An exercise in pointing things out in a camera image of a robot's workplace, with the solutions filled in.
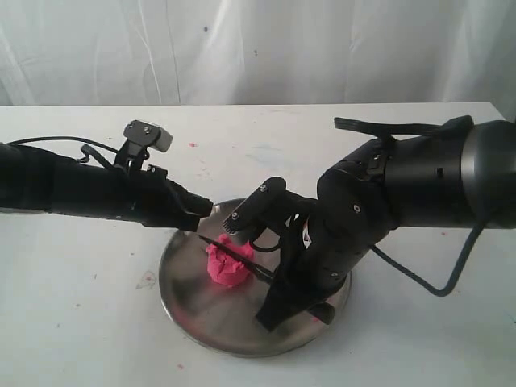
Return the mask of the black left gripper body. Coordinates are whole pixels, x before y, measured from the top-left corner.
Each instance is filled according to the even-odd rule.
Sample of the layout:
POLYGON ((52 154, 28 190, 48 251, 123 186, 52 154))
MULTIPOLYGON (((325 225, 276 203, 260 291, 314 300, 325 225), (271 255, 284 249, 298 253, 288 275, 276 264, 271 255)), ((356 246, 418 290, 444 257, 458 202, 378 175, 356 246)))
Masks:
POLYGON ((168 171, 155 165, 147 170, 129 173, 122 167, 116 167, 116 173, 123 184, 119 200, 122 202, 116 210, 116 219, 140 223, 160 207, 180 209, 169 192, 168 171))

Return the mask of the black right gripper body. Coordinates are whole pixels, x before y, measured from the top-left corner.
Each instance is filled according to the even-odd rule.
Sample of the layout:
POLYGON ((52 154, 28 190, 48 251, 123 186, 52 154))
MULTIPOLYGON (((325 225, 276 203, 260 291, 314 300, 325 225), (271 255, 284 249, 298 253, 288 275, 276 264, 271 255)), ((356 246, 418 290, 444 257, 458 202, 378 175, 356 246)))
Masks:
POLYGON ((277 281, 295 293, 329 296, 369 246, 346 229, 334 228, 315 201, 295 205, 297 217, 281 237, 277 281))

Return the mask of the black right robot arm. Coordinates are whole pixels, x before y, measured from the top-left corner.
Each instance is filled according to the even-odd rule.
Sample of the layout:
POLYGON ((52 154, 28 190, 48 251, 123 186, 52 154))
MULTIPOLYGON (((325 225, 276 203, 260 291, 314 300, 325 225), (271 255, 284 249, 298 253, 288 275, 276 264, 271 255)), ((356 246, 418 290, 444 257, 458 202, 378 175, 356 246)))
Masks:
POLYGON ((271 177, 254 193, 261 230, 279 238, 280 263, 257 320, 272 331, 326 301, 367 252, 399 227, 458 227, 470 233, 447 283, 415 281, 437 297, 455 287, 486 228, 515 225, 515 125, 379 124, 337 118, 370 140, 332 165, 316 198, 291 193, 271 177))

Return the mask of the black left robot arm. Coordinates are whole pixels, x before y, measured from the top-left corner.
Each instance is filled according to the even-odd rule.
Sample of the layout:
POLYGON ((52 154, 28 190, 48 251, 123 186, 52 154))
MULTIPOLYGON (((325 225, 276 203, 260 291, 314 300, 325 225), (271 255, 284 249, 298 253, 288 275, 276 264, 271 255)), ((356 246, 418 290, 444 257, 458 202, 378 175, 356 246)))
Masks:
POLYGON ((23 145, 1 146, 1 209, 140 223, 196 231, 211 200, 151 165, 126 173, 23 145))

